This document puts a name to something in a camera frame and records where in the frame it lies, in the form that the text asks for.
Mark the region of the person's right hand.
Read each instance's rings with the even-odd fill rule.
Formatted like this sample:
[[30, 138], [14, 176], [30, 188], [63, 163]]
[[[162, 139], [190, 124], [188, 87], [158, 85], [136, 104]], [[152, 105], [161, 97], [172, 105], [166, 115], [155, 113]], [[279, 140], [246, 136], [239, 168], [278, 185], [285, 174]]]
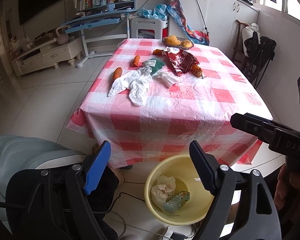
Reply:
[[299, 198], [297, 210], [300, 211], [300, 173], [289, 172], [287, 165], [283, 164], [275, 191], [274, 203], [278, 210], [288, 204], [288, 197]]

